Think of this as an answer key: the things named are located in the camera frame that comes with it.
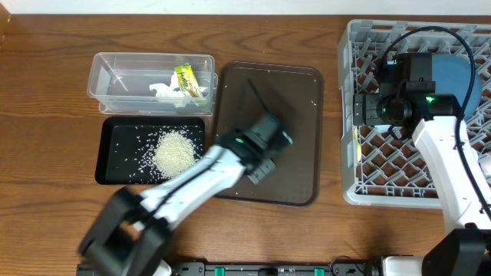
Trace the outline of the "cream plastic spoon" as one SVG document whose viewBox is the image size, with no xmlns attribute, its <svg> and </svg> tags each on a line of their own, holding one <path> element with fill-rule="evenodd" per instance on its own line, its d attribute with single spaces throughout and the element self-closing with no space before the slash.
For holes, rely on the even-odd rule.
<svg viewBox="0 0 491 276">
<path fill-rule="evenodd" d="M 362 160 L 363 154 L 362 154 L 362 147 L 359 138 L 359 128 L 357 126 L 354 128 L 354 138 L 357 144 L 357 162 L 359 163 Z"/>
</svg>

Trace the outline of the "white rice pile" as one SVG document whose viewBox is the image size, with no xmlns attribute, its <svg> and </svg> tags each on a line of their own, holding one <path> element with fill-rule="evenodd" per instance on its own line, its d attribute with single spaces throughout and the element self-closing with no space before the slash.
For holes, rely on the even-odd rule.
<svg viewBox="0 0 491 276">
<path fill-rule="evenodd" d="M 196 163 L 195 146 L 184 130 L 164 133 L 153 151 L 152 163 L 164 179 L 172 179 Z"/>
</svg>

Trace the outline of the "dark blue plate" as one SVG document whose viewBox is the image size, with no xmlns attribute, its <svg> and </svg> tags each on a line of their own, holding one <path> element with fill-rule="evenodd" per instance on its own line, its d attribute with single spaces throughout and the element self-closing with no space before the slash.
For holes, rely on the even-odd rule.
<svg viewBox="0 0 491 276">
<path fill-rule="evenodd" d="M 432 57 L 432 80 L 436 83 L 437 94 L 454 94 L 462 105 L 470 82 L 470 64 L 464 58 L 451 54 L 435 54 Z M 475 74 L 464 120 L 470 119 L 477 111 L 482 92 L 482 81 Z"/>
</svg>

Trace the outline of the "yellow green snack wrapper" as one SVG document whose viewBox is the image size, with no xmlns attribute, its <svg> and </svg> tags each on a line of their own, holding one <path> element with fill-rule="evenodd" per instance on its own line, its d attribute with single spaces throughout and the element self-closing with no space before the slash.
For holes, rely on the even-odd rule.
<svg viewBox="0 0 491 276">
<path fill-rule="evenodd" d="M 175 67 L 175 73 L 180 90 L 184 94 L 195 98 L 203 97 L 191 64 L 182 64 Z"/>
</svg>

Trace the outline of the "white tissue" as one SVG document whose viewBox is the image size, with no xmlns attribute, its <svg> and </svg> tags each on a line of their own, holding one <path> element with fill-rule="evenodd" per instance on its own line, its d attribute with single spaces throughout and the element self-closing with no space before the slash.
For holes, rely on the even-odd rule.
<svg viewBox="0 0 491 276">
<path fill-rule="evenodd" d="M 150 84 L 149 89 L 151 92 L 155 93 L 154 96 L 159 102 L 164 102 L 165 99 L 171 99 L 174 107 L 185 107 L 187 104 L 194 104 L 194 101 L 191 100 L 191 98 L 195 97 L 190 97 L 180 90 L 175 72 L 170 79 L 169 85 L 165 83 L 155 83 Z M 200 90 L 203 95 L 202 98 L 204 98 L 208 94 L 208 88 L 200 86 Z"/>
</svg>

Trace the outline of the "light blue rice bowl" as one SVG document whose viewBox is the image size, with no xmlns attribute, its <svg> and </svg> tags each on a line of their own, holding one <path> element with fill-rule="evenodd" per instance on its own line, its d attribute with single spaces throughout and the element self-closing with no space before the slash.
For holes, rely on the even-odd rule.
<svg viewBox="0 0 491 276">
<path fill-rule="evenodd" d="M 391 125 L 377 125 L 374 126 L 374 129 L 379 132 L 379 133 L 388 133 L 390 130 L 392 130 L 394 127 Z"/>
</svg>

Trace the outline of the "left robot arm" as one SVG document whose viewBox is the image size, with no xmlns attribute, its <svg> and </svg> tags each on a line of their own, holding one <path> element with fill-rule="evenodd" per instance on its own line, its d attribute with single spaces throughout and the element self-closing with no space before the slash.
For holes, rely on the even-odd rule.
<svg viewBox="0 0 491 276">
<path fill-rule="evenodd" d="M 266 113 L 250 128 L 220 136 L 178 176 L 139 194 L 117 190 L 81 240 L 80 256 L 100 275 L 170 275 L 164 257 L 173 230 L 243 176 L 263 180 L 274 169 L 273 159 L 291 144 L 283 124 Z"/>
</svg>

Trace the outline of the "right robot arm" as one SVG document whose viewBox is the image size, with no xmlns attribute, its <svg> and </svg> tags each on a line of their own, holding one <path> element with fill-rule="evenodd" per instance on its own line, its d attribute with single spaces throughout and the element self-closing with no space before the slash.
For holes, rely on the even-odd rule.
<svg viewBox="0 0 491 276">
<path fill-rule="evenodd" d="M 490 188 L 465 123 L 482 93 L 473 60 L 398 54 L 379 73 L 377 92 L 353 97 L 354 124 L 400 127 L 413 140 L 436 188 L 446 234 L 425 256 L 383 257 L 367 274 L 488 275 Z"/>
</svg>

